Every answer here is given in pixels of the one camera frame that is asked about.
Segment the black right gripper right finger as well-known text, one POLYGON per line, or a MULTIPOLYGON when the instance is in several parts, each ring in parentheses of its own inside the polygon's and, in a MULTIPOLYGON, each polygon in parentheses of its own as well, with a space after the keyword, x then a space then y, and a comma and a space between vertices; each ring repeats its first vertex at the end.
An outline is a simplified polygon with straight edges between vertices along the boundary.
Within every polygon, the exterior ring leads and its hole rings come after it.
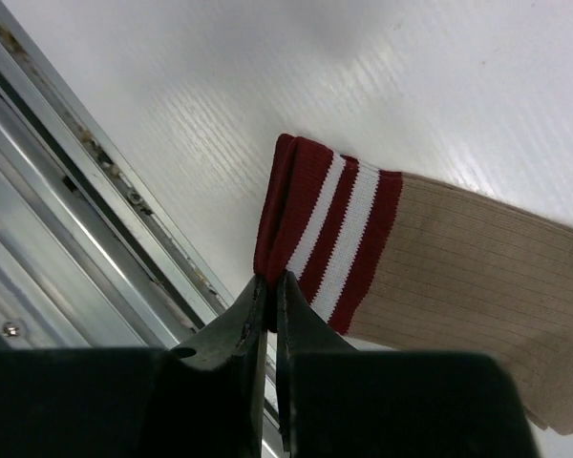
POLYGON ((359 350, 285 273, 277 295, 280 426, 293 457, 535 457, 510 376, 467 352, 359 350))

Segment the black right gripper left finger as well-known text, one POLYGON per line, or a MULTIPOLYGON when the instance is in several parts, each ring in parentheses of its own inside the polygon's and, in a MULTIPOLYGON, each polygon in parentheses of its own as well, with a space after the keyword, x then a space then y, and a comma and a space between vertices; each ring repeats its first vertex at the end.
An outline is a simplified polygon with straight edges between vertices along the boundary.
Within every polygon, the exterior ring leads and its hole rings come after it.
POLYGON ((0 457, 260 456, 265 299, 170 350, 0 350, 0 457))

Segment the tan sock with red cuff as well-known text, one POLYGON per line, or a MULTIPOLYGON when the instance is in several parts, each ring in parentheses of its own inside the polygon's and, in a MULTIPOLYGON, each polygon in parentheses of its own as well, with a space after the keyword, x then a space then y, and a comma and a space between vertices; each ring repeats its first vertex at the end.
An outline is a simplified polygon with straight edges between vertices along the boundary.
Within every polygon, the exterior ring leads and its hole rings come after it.
POLYGON ((536 426, 573 434, 573 228, 283 134, 253 270, 292 273, 341 335, 492 355, 536 426))

